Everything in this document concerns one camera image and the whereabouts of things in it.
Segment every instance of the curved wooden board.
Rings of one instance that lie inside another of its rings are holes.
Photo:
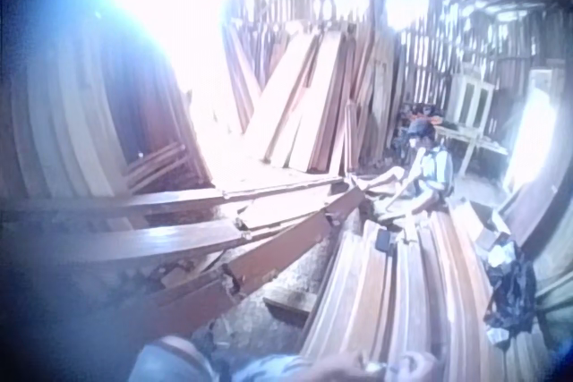
[[[468,354],[466,350],[465,310],[461,292],[459,291],[458,272],[455,268],[453,256],[449,248],[449,235],[446,227],[443,225],[444,216],[445,214],[434,212],[430,219],[432,230],[436,238],[436,244],[438,245],[438,256],[441,262],[441,274],[444,280],[444,292],[446,294],[450,323],[450,355],[444,380],[455,382],[470,380],[470,377],[468,376],[467,368]]]
[[[360,273],[357,300],[347,323],[347,330],[342,341],[341,351],[365,351],[368,359],[377,361],[372,356],[375,347],[377,331],[381,316],[384,273],[386,271],[387,256],[376,250],[375,243],[381,229],[373,221],[366,220],[363,230],[364,264]]]
[[[338,306],[340,300],[340,286],[350,270],[350,262],[355,250],[355,235],[350,232],[344,232],[340,248],[338,249],[337,259],[334,264],[332,274],[329,278],[329,284],[319,306],[317,317],[312,324],[311,330],[304,342],[301,355],[309,359],[318,359],[321,356],[321,349],[327,341],[329,328],[331,325],[332,314]]]
[[[373,361],[388,362],[389,347],[394,323],[394,302],[396,298],[396,254],[386,259],[384,271],[384,293],[378,325],[376,327],[376,340],[372,349]]]
[[[354,252],[350,261],[350,267],[346,273],[344,281],[339,285],[340,295],[336,308],[331,308],[333,314],[328,318],[329,336],[327,341],[322,345],[320,356],[327,357],[340,353],[344,346],[346,333],[352,328],[349,326],[349,320],[352,313],[360,301],[359,285],[362,268],[366,263],[366,241],[361,236],[353,238]]]
[[[65,123],[68,127],[73,152],[77,157],[81,173],[92,197],[114,197],[115,190],[107,178],[102,160],[98,156],[96,142],[101,149],[98,136],[90,132],[88,118],[81,100],[90,97],[85,71],[82,64],[74,61],[73,42],[62,39],[57,46],[57,62],[60,77],[60,98],[64,107]],[[132,225],[126,219],[107,221],[113,230],[130,230]]]
[[[10,113],[10,92],[9,86],[1,88],[0,94],[0,164],[4,174],[4,185],[8,196],[11,198],[27,197],[26,185],[21,175],[18,164],[18,154],[13,139],[13,125]]]
[[[13,133],[18,161],[26,190],[31,198],[49,197],[46,178],[34,147],[34,139],[28,111],[26,73],[19,73],[12,81],[12,119]]]
[[[449,322],[443,280],[441,278],[440,260],[438,259],[435,239],[430,228],[428,226],[420,226],[418,236],[422,246],[423,268],[428,282],[432,354],[440,362],[447,363],[449,359]]]
[[[48,106],[52,115],[57,145],[62,154],[65,170],[72,183],[74,195],[77,197],[89,197],[91,195],[90,189],[81,172],[78,159],[73,151],[72,138],[66,126],[64,104],[60,97],[59,69],[56,51],[53,48],[50,49],[49,56],[50,61],[47,62]]]
[[[459,212],[461,208],[450,207],[451,219],[456,227],[458,244],[461,248],[463,258],[458,264],[465,263],[470,285],[474,296],[475,314],[478,317],[478,335],[480,344],[480,364],[481,379],[484,382],[493,380],[503,370],[503,352],[495,347],[487,338],[487,326],[483,323],[483,317],[492,297],[490,287],[483,265],[479,261],[472,241],[463,226],[464,219]]]
[[[124,172],[127,168],[127,163],[125,162],[124,152],[121,149],[117,130],[115,129],[111,110],[107,102],[106,86],[101,68],[101,44],[95,29],[86,29],[83,35],[86,71],[93,94],[93,98],[89,99],[89,101],[93,101],[92,107],[94,108],[94,113],[97,113],[97,119],[101,122],[100,129],[105,137],[104,142],[108,151],[112,154],[121,176],[121,172]]]
[[[73,41],[73,63],[78,69],[81,69],[77,76],[77,85],[81,89],[78,92],[81,94],[81,97],[78,98],[81,103],[80,109],[84,113],[88,134],[92,138],[94,149],[112,195],[127,195],[129,191],[121,170],[121,162],[123,162],[123,169],[126,169],[124,155],[121,153],[116,136],[115,140],[112,141],[105,126],[108,124],[104,124],[103,114],[98,105],[98,91],[103,84],[96,82],[95,77],[99,64],[94,64],[91,61],[90,46],[86,38],[77,38]]]
[[[50,111],[46,109],[48,100],[47,59],[37,55],[28,62],[28,109],[32,136],[51,197],[69,198],[74,196],[73,185],[61,158]]]

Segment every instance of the lumber stack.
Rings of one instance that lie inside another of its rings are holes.
[[[374,249],[378,230],[343,232],[332,272],[301,354],[311,359],[364,351],[374,361],[388,349],[392,258]]]
[[[236,34],[232,28],[228,32]],[[372,26],[360,23],[307,29],[278,40],[272,55],[253,60],[268,62],[258,66],[268,73],[261,93],[246,91],[258,100],[244,133],[248,152],[274,166],[331,174],[353,172],[363,146],[369,158],[380,159],[391,117],[392,31],[385,28],[375,38]],[[237,53],[239,45],[234,44]],[[248,75],[256,89],[248,50],[244,47],[241,62],[247,72],[232,81],[244,86]],[[375,125],[369,128],[371,121]]]

